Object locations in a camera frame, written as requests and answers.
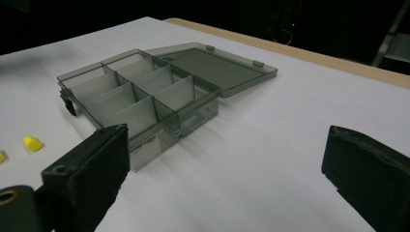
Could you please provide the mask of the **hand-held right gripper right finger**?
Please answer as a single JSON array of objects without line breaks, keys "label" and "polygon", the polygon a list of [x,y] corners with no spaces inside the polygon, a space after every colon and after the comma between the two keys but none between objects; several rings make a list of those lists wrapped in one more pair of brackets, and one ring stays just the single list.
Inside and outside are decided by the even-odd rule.
[{"label": "hand-held right gripper right finger", "polygon": [[376,232],[410,232],[410,158],[331,126],[321,172]]}]

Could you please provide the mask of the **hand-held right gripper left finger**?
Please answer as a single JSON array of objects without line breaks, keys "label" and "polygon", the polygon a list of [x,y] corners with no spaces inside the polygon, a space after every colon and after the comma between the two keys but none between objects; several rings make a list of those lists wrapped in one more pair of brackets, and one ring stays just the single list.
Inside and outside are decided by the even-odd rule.
[{"label": "hand-held right gripper left finger", "polygon": [[42,171],[55,232],[94,232],[130,171],[128,126],[109,126]]}]

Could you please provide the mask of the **metal stand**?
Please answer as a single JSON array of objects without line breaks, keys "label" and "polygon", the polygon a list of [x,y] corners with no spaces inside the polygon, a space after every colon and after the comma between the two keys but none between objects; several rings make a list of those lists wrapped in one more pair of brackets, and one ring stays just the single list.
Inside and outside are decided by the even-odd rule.
[{"label": "metal stand", "polygon": [[410,34],[398,32],[398,28],[409,9],[410,0],[403,0],[372,61],[373,67],[379,67],[385,58],[410,64]]}]

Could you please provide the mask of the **clear grey plastic organizer box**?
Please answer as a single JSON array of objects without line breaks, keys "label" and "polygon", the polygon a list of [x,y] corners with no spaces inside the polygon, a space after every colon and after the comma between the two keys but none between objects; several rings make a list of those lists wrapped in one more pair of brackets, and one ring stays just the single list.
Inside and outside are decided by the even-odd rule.
[{"label": "clear grey plastic organizer box", "polygon": [[98,129],[129,128],[131,170],[156,159],[219,113],[229,98],[278,69],[202,43],[133,49],[58,77],[72,115]]}]

